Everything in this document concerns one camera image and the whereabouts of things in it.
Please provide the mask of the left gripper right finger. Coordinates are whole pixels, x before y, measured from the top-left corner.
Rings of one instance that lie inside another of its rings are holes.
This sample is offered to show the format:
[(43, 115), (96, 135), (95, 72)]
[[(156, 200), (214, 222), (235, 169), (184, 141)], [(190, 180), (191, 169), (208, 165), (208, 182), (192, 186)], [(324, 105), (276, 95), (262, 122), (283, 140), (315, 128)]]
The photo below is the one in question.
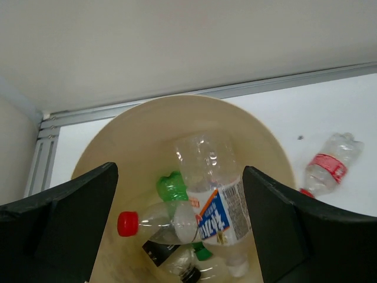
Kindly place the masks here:
[(253, 166), (244, 194), (264, 282), (375, 282), (376, 218), (336, 208)]

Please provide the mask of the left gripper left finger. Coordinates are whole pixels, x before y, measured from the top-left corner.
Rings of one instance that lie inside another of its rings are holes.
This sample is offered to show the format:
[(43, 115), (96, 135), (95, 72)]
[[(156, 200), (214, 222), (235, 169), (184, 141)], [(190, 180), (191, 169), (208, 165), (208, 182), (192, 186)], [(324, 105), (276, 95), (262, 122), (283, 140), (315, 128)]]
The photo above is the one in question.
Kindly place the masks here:
[(1, 282), (88, 282), (117, 182), (108, 162), (1, 205)]

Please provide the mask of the small red label bottle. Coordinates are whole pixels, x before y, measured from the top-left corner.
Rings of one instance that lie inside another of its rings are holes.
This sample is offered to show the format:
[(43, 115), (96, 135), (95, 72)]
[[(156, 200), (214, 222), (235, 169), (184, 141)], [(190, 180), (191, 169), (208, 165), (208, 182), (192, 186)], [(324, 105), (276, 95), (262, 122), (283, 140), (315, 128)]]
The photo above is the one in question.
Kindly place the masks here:
[(324, 143), (305, 168), (303, 187), (299, 192), (316, 198), (332, 193), (361, 155), (364, 143), (351, 133), (335, 133)]

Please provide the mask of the blue label clear bottle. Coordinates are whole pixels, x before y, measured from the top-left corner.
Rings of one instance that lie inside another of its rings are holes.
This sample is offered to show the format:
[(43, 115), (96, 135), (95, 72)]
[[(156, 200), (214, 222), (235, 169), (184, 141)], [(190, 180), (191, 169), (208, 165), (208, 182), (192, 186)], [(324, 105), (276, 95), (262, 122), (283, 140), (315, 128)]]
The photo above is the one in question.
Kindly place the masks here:
[(174, 148), (203, 245), (224, 261), (231, 276), (245, 276), (252, 226), (230, 138), (201, 132), (177, 140)]

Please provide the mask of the black label plastic bottle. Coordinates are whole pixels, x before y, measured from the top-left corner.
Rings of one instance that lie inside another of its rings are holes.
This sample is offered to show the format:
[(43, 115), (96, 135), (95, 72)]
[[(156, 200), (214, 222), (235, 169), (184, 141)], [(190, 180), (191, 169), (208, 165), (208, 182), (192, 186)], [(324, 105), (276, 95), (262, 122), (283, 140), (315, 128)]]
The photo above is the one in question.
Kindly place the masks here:
[(201, 271), (196, 267), (190, 245), (166, 245), (147, 241), (142, 249), (160, 270), (178, 276), (183, 283), (199, 282)]

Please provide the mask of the long red label bottle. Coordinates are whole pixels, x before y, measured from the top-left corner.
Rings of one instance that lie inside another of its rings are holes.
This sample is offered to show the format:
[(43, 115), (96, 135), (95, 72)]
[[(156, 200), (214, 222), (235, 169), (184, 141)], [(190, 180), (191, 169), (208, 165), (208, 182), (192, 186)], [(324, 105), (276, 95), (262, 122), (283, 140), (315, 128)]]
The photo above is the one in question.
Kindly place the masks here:
[(142, 242), (165, 245), (201, 242), (195, 213), (186, 200), (156, 203), (141, 212), (121, 212), (117, 231), (122, 237), (137, 236)]

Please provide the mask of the green plastic bottle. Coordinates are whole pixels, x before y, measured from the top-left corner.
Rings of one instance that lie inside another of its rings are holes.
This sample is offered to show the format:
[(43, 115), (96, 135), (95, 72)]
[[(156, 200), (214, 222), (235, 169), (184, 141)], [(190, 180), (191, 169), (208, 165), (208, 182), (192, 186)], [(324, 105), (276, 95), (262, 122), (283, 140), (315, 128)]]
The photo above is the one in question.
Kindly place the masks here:
[[(162, 176), (156, 183), (159, 197), (164, 201), (188, 200), (186, 186), (179, 171), (173, 171), (169, 176)], [(199, 261), (210, 259), (213, 254), (207, 250), (201, 242), (192, 244), (194, 253)]]

